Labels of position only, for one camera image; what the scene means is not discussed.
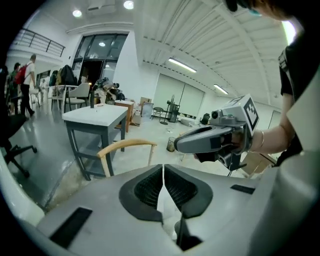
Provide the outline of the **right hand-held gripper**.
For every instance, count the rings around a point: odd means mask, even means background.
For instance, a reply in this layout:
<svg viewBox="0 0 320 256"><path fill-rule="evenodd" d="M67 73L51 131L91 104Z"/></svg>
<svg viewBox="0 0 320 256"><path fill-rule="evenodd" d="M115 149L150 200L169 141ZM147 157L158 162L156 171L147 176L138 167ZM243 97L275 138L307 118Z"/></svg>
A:
<svg viewBox="0 0 320 256"><path fill-rule="evenodd" d="M250 94L228 101L221 109L211 112L209 123L203 127L181 133L174 141L174 148L181 153L196 153L199 162L219 161L228 170L241 169L241 155L252 145L259 115ZM244 133L245 148L236 150L232 133Z"/></svg>

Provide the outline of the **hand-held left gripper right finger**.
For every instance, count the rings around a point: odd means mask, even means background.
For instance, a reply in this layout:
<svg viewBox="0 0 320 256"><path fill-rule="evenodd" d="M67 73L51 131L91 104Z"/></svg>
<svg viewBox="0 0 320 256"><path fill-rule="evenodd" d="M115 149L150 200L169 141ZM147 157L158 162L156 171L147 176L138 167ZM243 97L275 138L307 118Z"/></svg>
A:
<svg viewBox="0 0 320 256"><path fill-rule="evenodd" d="M164 165L164 185L182 214L182 245L167 239L164 251L250 252L262 182Z"/></svg>

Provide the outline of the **white cloths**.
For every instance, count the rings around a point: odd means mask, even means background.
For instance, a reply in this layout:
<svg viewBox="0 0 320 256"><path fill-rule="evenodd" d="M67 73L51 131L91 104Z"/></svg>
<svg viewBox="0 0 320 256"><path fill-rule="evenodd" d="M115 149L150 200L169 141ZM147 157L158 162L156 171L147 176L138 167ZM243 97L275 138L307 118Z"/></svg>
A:
<svg viewBox="0 0 320 256"><path fill-rule="evenodd" d="M162 166L162 183L163 185L157 201L157 211L161 212L162 214L163 230L174 242L176 242L178 239L182 214L177 208L165 186L164 165Z"/></svg>

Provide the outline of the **person's right hand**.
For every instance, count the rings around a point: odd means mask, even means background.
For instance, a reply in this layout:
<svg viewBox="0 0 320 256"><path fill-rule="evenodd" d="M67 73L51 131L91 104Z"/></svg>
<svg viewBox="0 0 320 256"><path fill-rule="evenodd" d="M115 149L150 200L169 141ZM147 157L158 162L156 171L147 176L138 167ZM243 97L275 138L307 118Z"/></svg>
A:
<svg viewBox="0 0 320 256"><path fill-rule="evenodd" d="M242 131L234 131L231 136L231 143L237 151L245 148L245 135Z"/></svg>

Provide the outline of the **black standing fan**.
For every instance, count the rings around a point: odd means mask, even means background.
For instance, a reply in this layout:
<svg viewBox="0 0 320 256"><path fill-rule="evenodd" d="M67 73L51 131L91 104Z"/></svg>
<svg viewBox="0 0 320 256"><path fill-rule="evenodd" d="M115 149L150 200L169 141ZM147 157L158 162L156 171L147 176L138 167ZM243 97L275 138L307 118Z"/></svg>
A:
<svg viewBox="0 0 320 256"><path fill-rule="evenodd" d="M162 125L168 125L170 123L176 123L178 114L179 114L179 104L175 104L175 95L173 94L171 97L171 100L168 100L167 102L167 109L165 112L165 117L160 123Z"/></svg>

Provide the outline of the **ceiling tube light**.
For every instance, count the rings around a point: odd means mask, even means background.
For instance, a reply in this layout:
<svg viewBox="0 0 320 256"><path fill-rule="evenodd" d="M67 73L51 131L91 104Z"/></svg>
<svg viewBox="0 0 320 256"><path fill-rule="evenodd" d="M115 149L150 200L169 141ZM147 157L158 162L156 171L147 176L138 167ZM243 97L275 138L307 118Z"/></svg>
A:
<svg viewBox="0 0 320 256"><path fill-rule="evenodd" d="M197 72L196 69L194 69L194 68L192 68L192 67L190 67L190 66L188 66L188 65L186 65L186 64L184 64L184 63L182 63L182 62L180 62L180 61L178 61L178 60L176 60L174 58L169 58L168 61L170 63L173 63L175 65L178 65L178 66L190 71L191 73L196 73Z"/></svg>
<svg viewBox="0 0 320 256"><path fill-rule="evenodd" d="M222 87L220 87L219 85L217 85L217 84L214 84L213 85L216 89L218 89L220 92L222 92L223 94L225 94L225 95L228 95L229 93L226 91L226 90L224 90Z"/></svg>

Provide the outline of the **light wooden table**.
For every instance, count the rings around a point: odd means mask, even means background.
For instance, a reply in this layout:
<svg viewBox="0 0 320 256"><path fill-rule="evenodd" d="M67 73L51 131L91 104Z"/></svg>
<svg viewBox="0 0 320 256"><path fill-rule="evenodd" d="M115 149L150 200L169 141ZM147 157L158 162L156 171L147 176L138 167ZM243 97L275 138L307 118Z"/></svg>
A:
<svg viewBox="0 0 320 256"><path fill-rule="evenodd" d="M241 161L241 163L245 165L241 169L245 177L251 178L253 175L262 174L266 168L273 167L276 162L277 160L268 154L248 152Z"/></svg>

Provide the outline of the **wooden chair brown seat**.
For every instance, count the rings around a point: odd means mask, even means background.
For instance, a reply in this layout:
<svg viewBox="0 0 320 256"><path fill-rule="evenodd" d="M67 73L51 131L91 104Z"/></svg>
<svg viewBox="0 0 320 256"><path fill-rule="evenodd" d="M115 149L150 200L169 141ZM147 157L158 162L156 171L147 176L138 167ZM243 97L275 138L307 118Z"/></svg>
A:
<svg viewBox="0 0 320 256"><path fill-rule="evenodd" d="M107 163L107 154L116 151L118 149L124 149L127 147L133 147L133 146L143 146L143 145L150 145L150 153L149 153L149 157L148 157L148 163L147 165L150 166L151 165L151 161L152 161L152 157L154 154L154 149L155 146L157 146L157 144L155 142L152 141L148 141L145 139L123 139L117 142L114 142L110 145L108 145L107 147L101 149L96 156L100 159L101 164L102 164L102 168L104 171L104 174L107 178L111 177L111 167L108 166Z"/></svg>

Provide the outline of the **white ceramic sink basin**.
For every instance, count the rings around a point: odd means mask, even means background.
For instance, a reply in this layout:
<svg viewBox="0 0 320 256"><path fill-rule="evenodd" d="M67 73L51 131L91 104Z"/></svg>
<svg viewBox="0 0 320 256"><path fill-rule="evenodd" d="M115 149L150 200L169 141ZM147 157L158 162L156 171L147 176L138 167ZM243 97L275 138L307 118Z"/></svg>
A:
<svg viewBox="0 0 320 256"><path fill-rule="evenodd" d="M36 227L44 218L44 211L25 193L11 174L0 151L0 191L13 216Z"/></svg>

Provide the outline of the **grey upholstered chair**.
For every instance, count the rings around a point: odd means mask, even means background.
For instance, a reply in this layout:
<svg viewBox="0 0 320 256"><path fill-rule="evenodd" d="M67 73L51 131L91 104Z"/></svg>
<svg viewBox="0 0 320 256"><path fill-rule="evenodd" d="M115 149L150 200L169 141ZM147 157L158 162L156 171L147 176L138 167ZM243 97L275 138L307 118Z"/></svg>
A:
<svg viewBox="0 0 320 256"><path fill-rule="evenodd" d="M89 92L90 85L87 82L77 86L70 85L69 87L66 87L63 113L66 112L66 108L69 108L71 111L72 106L75 106L76 109L81 108L82 106L87 107Z"/></svg>

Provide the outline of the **long white table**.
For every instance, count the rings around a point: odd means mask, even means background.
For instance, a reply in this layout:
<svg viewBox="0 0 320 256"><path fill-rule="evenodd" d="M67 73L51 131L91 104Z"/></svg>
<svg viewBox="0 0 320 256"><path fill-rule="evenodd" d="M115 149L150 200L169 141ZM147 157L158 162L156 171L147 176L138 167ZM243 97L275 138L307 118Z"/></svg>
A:
<svg viewBox="0 0 320 256"><path fill-rule="evenodd" d="M56 101L58 110L61 114L65 111L65 103L66 103L66 97L67 92L69 89L73 90L77 86L76 85L55 85L50 86L48 89L48 102L51 105L51 108L53 108L53 103Z"/></svg>

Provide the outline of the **dark hanging jackets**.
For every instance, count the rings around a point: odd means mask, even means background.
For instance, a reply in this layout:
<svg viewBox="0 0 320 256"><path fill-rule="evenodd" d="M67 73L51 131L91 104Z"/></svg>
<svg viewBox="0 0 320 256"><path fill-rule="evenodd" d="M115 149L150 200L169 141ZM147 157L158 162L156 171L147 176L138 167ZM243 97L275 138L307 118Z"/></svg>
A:
<svg viewBox="0 0 320 256"><path fill-rule="evenodd" d="M72 68L69 65L65 65L59 70L54 70L50 76L50 87L58 85L77 85L77 78L75 77Z"/></svg>

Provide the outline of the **white ceiling air unit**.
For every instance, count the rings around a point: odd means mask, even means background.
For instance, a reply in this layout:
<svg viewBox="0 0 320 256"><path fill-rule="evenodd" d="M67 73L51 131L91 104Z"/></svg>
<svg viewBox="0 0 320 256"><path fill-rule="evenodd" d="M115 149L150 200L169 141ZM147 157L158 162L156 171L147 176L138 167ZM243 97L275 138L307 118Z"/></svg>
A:
<svg viewBox="0 0 320 256"><path fill-rule="evenodd" d="M108 14L116 11L116 0L88 0L88 12Z"/></svg>

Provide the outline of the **red backpack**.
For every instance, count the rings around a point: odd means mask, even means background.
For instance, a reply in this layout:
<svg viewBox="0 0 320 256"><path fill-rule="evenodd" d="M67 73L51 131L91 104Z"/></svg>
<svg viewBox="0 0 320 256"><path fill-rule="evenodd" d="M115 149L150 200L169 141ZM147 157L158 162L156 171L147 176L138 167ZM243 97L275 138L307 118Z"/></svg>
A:
<svg viewBox="0 0 320 256"><path fill-rule="evenodd" d="M17 74L15 75L15 77L14 77L14 82L15 82L17 85L21 85L21 84L24 83L27 67L28 67L28 64L22 66L22 67L18 70Z"/></svg>

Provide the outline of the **black mezzanine railing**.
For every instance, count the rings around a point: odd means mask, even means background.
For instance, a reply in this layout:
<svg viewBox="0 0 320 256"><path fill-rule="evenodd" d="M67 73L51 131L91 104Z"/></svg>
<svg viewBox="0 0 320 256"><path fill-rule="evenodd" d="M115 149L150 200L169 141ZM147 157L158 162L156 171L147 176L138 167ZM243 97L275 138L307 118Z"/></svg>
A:
<svg viewBox="0 0 320 256"><path fill-rule="evenodd" d="M61 57L65 49L62 44L25 28L18 32L12 45L40 50L56 57Z"/></svg>

